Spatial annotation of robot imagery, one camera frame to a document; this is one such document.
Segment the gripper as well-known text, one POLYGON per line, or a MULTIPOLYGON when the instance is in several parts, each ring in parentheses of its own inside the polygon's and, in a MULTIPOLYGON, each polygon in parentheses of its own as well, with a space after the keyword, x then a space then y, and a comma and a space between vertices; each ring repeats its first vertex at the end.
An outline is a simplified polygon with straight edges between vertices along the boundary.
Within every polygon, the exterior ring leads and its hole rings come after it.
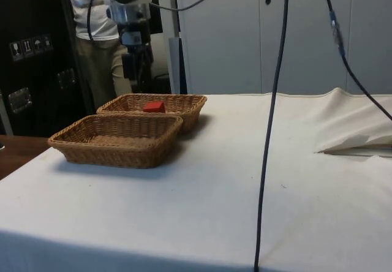
MULTIPOLYGON (((123 45, 147 45, 151 42, 148 22, 118 25, 119 38, 123 45)), ((130 53, 122 55, 124 78, 128 79, 133 92, 138 91, 138 84, 143 83, 143 73, 147 65, 148 46, 142 46, 138 51, 137 61, 130 53)))

